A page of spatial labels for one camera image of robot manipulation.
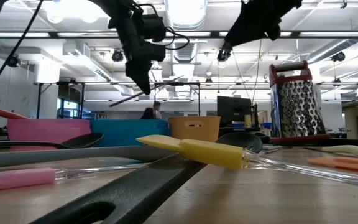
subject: yellow basket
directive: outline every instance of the yellow basket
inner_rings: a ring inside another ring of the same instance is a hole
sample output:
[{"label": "yellow basket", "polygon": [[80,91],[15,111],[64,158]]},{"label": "yellow basket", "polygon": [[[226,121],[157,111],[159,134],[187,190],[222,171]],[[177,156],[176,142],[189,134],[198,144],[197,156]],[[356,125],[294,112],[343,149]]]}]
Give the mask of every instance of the yellow basket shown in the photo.
[{"label": "yellow basket", "polygon": [[168,119],[172,137],[215,142],[219,135],[218,116],[171,117]]}]

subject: computer monitor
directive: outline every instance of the computer monitor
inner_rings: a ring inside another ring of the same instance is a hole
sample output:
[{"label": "computer monitor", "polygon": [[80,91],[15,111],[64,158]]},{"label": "computer monitor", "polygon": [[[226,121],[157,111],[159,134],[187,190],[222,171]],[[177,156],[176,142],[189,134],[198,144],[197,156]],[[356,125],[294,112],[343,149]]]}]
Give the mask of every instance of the computer monitor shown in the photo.
[{"label": "computer monitor", "polygon": [[244,121],[245,115],[252,115],[252,102],[250,99],[218,96],[217,112],[221,122]]}]

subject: wooden table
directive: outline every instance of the wooden table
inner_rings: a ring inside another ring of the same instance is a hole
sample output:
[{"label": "wooden table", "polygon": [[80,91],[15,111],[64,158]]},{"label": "wooden table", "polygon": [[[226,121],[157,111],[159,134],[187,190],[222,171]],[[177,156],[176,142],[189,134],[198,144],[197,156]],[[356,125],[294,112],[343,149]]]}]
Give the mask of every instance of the wooden table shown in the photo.
[{"label": "wooden table", "polygon": [[[328,155],[304,149],[284,149],[266,156],[305,164],[309,157]],[[101,167],[124,162],[127,161],[95,158],[37,166]],[[29,223],[126,173],[0,190],[0,223]],[[358,187],[293,172],[237,171],[206,166],[146,223],[354,224],[358,223]]]}]

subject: pink bin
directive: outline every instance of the pink bin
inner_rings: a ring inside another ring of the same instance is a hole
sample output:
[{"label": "pink bin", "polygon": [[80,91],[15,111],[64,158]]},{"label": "pink bin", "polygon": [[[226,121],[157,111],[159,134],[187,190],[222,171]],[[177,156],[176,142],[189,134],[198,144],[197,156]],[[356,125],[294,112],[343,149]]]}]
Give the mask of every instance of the pink bin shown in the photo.
[{"label": "pink bin", "polygon": [[[62,143],[91,133],[90,121],[80,119],[10,119],[7,122],[11,141],[42,141]],[[17,146],[13,151],[51,150],[54,147]]]}]

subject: person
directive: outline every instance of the person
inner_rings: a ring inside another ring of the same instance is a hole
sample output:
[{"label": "person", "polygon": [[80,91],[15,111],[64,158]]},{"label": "person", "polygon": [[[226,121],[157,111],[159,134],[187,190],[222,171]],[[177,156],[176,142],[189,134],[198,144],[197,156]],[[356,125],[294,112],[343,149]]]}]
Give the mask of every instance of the person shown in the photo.
[{"label": "person", "polygon": [[154,109],[146,108],[143,111],[143,115],[142,115],[141,119],[154,119]]},{"label": "person", "polygon": [[161,108],[161,102],[155,101],[153,104],[153,112],[155,112],[155,117],[154,117],[155,119],[162,119],[160,108]]}]

